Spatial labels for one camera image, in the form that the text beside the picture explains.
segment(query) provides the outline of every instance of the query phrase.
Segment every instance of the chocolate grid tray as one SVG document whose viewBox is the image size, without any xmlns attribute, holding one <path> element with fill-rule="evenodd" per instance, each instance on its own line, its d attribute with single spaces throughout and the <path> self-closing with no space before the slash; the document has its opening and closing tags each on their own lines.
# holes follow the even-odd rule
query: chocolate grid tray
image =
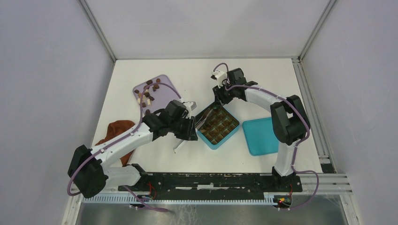
<svg viewBox="0 0 398 225">
<path fill-rule="evenodd" d="M 222 106 L 211 104 L 209 107 L 214 107 L 213 112 L 209 115 L 205 124 L 199 128 L 199 131 L 211 144 L 216 145 L 239 126 L 239 121 Z"/>
</svg>

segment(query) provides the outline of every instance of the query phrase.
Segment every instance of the brown towel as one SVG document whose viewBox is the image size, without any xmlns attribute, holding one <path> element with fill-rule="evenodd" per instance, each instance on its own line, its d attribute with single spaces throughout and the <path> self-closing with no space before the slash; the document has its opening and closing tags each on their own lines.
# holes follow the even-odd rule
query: brown towel
<svg viewBox="0 0 398 225">
<path fill-rule="evenodd" d="M 135 125 L 135 123 L 130 120 L 118 120 L 113 123 L 110 123 L 108 125 L 107 136 L 104 139 L 102 139 L 101 141 L 99 141 L 98 143 L 96 143 L 96 145 L 99 145 L 99 144 L 102 144 L 102 143 L 105 143 L 105 142 L 111 140 L 112 138 L 114 138 L 114 137 L 118 136 L 119 134 L 125 132 L 126 130 L 132 128 L 134 125 Z M 120 161 L 122 162 L 123 166 L 127 165 L 127 162 L 129 161 L 130 156 L 133 154 L 133 152 L 134 152 L 134 150 L 120 158 Z"/>
</svg>

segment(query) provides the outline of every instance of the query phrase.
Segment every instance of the teal tray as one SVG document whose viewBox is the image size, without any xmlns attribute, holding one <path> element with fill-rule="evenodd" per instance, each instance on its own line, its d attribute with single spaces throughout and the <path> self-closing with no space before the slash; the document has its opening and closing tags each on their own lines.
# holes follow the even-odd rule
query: teal tray
<svg viewBox="0 0 398 225">
<path fill-rule="evenodd" d="M 252 156 L 278 152 L 279 141 L 274 134 L 270 117 L 245 121 L 242 123 L 242 128 Z"/>
</svg>

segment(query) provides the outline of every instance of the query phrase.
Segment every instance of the red wire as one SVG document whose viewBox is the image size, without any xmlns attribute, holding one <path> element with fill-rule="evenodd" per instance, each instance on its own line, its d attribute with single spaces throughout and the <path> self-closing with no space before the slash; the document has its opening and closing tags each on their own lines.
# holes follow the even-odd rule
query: red wire
<svg viewBox="0 0 398 225">
<path fill-rule="evenodd" d="M 293 186 L 290 184 L 290 192 L 289 192 L 289 195 L 288 195 L 288 197 L 290 197 L 290 196 L 291 196 L 291 194 L 293 194 Z"/>
<path fill-rule="evenodd" d="M 148 183 L 148 185 L 149 185 L 149 195 L 151 195 L 151 190 L 153 188 L 153 190 L 155 191 L 155 195 L 153 196 L 152 199 L 155 199 L 156 198 L 156 189 L 154 186 L 152 186 L 152 184 L 150 182 Z"/>
</svg>

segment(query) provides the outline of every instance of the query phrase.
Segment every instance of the floor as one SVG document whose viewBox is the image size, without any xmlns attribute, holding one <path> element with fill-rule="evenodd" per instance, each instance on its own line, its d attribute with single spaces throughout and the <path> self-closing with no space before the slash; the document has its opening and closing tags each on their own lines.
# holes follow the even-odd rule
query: floor
<svg viewBox="0 0 398 225">
<path fill-rule="evenodd" d="M 293 196 L 293 206 L 307 196 Z M 338 195 L 316 196 L 304 208 L 278 212 L 255 205 L 158 205 L 173 212 L 130 209 L 126 204 L 83 203 L 77 225 L 347 225 Z"/>
</svg>

